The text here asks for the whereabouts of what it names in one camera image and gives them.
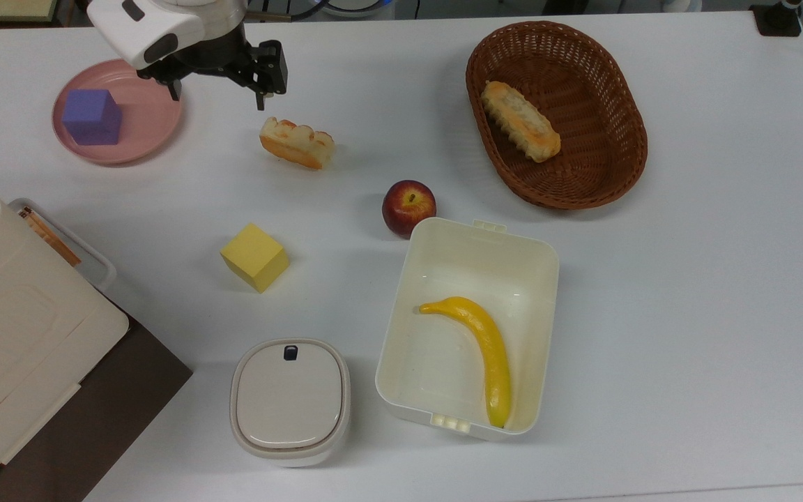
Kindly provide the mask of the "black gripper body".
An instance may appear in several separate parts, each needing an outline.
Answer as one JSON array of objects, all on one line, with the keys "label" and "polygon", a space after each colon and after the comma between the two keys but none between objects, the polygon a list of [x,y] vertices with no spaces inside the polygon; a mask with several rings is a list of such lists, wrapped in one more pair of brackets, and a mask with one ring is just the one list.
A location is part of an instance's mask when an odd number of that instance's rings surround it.
[{"label": "black gripper body", "polygon": [[168,43],[157,42],[160,59],[137,71],[141,79],[153,79],[160,85],[175,86],[184,77],[195,73],[226,77],[258,96],[283,95],[287,92],[288,70],[280,41],[270,39],[253,47],[245,37],[242,26],[236,26],[222,37],[203,40],[166,55],[165,48],[173,47],[173,35]]}]

